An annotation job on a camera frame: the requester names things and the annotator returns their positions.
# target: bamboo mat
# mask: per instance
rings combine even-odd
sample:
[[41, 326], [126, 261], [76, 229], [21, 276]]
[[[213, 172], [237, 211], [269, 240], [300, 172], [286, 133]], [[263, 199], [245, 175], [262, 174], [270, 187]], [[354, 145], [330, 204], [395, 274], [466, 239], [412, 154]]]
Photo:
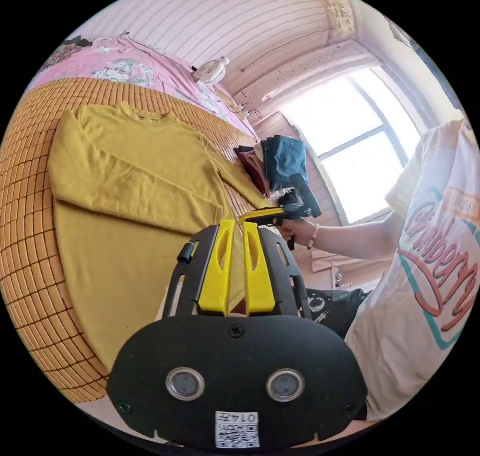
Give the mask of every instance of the bamboo mat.
[[[194, 105], [131, 84], [60, 79], [23, 96], [0, 148], [0, 289], [31, 356], [73, 403], [105, 396], [109, 375], [90, 349], [70, 300], [55, 237], [47, 161], [63, 111], [122, 101], [141, 110], [174, 112], [242, 170], [234, 148], [257, 142]], [[235, 217], [253, 209], [225, 186]]]

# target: stack of clothes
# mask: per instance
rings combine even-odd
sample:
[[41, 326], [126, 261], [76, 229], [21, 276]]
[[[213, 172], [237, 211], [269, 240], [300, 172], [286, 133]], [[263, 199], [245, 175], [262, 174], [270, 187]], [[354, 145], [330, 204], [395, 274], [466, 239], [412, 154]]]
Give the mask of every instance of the stack of clothes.
[[239, 146], [235, 152], [255, 186], [267, 198], [291, 188], [290, 177], [300, 173], [308, 184], [305, 144], [292, 137], [276, 134], [254, 147]]

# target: shirt sleeve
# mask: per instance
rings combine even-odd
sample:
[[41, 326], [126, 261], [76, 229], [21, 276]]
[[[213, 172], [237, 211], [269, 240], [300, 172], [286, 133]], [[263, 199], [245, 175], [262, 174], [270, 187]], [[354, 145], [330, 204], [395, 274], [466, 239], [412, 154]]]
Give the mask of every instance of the shirt sleeve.
[[391, 210], [403, 220], [407, 218], [410, 202], [420, 179], [424, 138], [427, 134], [418, 143], [413, 157], [406, 165], [395, 186], [385, 196], [385, 201]]
[[239, 167], [230, 162], [205, 137], [202, 138], [202, 145], [223, 181], [242, 195], [254, 208], [261, 209], [270, 205], [260, 190], [253, 184], [252, 180]]
[[220, 221], [222, 208], [215, 202], [97, 147], [77, 116], [78, 111], [63, 114], [51, 145], [48, 172], [55, 198], [185, 235]]

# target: pink bedsheet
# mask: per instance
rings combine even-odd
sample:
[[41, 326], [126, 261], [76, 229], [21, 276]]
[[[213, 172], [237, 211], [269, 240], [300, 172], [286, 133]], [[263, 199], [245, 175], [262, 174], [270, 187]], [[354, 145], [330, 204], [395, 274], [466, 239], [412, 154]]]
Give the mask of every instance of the pink bedsheet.
[[[258, 141], [249, 122], [235, 114], [211, 86], [198, 86], [185, 61], [161, 54], [124, 35], [98, 38], [57, 64], [40, 71], [26, 91], [63, 78], [100, 78], [161, 91], [199, 106]], [[222, 93], [231, 98], [221, 85]]]

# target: bed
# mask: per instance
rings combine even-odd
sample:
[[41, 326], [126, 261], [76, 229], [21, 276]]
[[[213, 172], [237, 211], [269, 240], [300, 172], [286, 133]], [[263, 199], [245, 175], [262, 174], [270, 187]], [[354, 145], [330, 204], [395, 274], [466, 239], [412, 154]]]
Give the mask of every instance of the bed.
[[[184, 61], [131, 40], [62, 46], [35, 76], [0, 148], [0, 288], [15, 328], [50, 381], [72, 403], [106, 395], [108, 371], [73, 308], [55, 236], [47, 161], [65, 110], [127, 102], [177, 116], [239, 167], [234, 148], [259, 139], [229, 93], [198, 87]], [[235, 217], [252, 207], [226, 186]]]

